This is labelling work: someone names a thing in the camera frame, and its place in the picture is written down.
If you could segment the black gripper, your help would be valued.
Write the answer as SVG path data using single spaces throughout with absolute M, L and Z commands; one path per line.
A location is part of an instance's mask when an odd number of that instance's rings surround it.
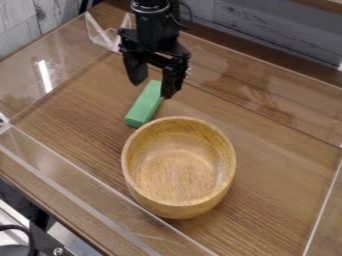
M 132 0 L 130 7 L 135 15 L 134 29 L 119 29 L 120 51 L 131 83 L 138 86 L 147 78 L 148 57 L 164 53 L 176 65 L 163 68 L 160 95 L 170 99 L 182 89 L 190 52 L 178 38 L 187 26 L 180 23 L 180 0 Z

